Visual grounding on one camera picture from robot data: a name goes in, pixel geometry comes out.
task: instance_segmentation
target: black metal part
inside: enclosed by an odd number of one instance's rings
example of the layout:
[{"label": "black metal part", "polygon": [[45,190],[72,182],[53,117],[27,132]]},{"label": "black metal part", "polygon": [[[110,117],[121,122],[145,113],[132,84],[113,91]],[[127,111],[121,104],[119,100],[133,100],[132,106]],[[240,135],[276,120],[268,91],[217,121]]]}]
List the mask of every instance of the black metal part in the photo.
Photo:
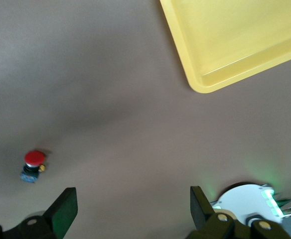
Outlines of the black metal part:
[{"label": "black metal part", "polygon": [[0,226],[0,239],[63,239],[77,212],[76,188],[66,188],[43,216],[27,218],[6,232]]},{"label": "black metal part", "polygon": [[[248,227],[238,220],[233,220],[225,213],[215,213],[200,187],[191,187],[191,214],[197,231],[193,231],[187,239],[291,239],[278,224],[268,220],[253,221]],[[222,221],[218,215],[226,216]],[[270,229],[262,228],[259,223],[267,222]]]}]

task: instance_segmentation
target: glowing green light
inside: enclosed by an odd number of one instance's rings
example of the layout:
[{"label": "glowing green light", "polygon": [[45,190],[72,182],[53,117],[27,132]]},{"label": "glowing green light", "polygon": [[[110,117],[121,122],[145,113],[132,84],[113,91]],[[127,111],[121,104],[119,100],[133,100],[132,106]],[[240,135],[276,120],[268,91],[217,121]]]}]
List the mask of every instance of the glowing green light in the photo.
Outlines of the glowing green light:
[{"label": "glowing green light", "polygon": [[266,195],[267,197],[267,204],[269,207],[274,207],[272,209],[272,213],[276,216],[278,215],[280,218],[283,218],[284,217],[284,214],[283,212],[281,211],[281,209],[279,208],[279,206],[277,205],[276,201],[274,200],[273,198],[273,195],[274,195],[274,190],[273,189],[267,189],[267,190],[264,190],[262,192],[262,195],[264,197],[264,194]]}]

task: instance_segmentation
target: yellow tray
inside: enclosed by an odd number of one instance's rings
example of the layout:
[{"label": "yellow tray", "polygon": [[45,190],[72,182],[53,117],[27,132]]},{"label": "yellow tray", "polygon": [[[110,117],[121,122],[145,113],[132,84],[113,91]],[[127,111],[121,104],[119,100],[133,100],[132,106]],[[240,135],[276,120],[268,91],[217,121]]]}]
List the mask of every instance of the yellow tray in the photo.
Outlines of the yellow tray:
[{"label": "yellow tray", "polygon": [[291,60],[291,0],[160,0],[190,86],[209,93]]}]

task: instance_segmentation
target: red button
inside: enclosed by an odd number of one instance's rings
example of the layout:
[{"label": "red button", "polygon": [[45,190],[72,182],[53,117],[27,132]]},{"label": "red button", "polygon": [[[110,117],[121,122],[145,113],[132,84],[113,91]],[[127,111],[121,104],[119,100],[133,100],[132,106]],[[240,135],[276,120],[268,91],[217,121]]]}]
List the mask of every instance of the red button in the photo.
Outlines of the red button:
[{"label": "red button", "polygon": [[25,155],[25,162],[31,166],[39,166],[45,160],[45,155],[37,150],[31,151]]}]

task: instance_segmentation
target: gray background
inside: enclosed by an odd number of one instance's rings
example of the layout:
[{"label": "gray background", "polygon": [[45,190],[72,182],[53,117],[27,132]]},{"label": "gray background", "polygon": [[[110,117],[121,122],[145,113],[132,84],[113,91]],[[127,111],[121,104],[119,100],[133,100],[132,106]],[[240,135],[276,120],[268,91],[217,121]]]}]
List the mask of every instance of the gray background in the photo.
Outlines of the gray background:
[{"label": "gray background", "polygon": [[198,94],[158,1],[0,1],[4,230],[75,186],[67,239],[182,239],[191,185],[215,200],[243,180],[291,197],[291,61]]}]

